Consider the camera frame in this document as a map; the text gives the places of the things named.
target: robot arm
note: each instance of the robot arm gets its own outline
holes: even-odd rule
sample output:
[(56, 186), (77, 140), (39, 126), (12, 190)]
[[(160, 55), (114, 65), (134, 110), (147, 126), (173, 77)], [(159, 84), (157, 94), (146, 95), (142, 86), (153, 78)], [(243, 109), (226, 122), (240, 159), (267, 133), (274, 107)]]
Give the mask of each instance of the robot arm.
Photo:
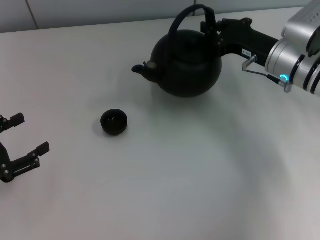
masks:
[(237, 54), (246, 59), (242, 70), (257, 63), (269, 75), (262, 74), (289, 93), (292, 85), (320, 97), (320, 0), (313, 0), (293, 16), (277, 40), (251, 28), (252, 20), (223, 19), (208, 29), (201, 23), (201, 32), (211, 38), (218, 57)]

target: white wall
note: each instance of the white wall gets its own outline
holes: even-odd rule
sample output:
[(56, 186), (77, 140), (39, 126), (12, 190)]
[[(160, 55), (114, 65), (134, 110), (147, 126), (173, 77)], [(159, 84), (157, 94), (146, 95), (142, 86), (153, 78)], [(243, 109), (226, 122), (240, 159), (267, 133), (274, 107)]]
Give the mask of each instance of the white wall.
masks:
[[(0, 0), (0, 33), (173, 18), (194, 0)], [(216, 13), (299, 7), (310, 0), (197, 0)]]
[(197, 3), (211, 7), (216, 13), (302, 7), (309, 2), (311, 0), (197, 0)]

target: black kettle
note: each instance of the black kettle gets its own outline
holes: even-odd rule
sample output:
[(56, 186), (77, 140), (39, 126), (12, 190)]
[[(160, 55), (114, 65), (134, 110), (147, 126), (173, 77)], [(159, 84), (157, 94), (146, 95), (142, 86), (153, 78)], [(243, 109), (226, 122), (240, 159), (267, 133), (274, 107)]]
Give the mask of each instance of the black kettle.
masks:
[[(178, 30), (192, 12), (204, 9), (210, 38), (193, 30)], [(195, 97), (212, 88), (217, 82), (222, 61), (214, 56), (212, 38), (218, 36), (213, 9), (202, 4), (188, 7), (174, 20), (169, 34), (154, 47), (151, 60), (136, 65), (132, 71), (157, 83), (163, 90), (177, 97)]]

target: blue indicator light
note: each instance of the blue indicator light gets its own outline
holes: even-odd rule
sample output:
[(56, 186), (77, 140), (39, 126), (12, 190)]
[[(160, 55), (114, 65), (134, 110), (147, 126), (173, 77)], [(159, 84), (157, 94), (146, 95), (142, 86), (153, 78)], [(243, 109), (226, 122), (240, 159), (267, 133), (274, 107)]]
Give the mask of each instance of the blue indicator light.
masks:
[(285, 80), (286, 82), (289, 81), (289, 76), (286, 75), (286, 74), (281, 74), (281, 75), (280, 75), (280, 78), (283, 79), (283, 80)]

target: wall tile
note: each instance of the wall tile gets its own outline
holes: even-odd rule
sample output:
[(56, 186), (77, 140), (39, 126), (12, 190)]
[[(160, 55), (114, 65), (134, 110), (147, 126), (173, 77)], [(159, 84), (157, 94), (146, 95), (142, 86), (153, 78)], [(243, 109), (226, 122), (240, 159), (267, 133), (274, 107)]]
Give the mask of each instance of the wall tile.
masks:
[(0, 33), (35, 29), (25, 0), (0, 0)]
[(173, 18), (194, 0), (28, 0), (41, 29)]

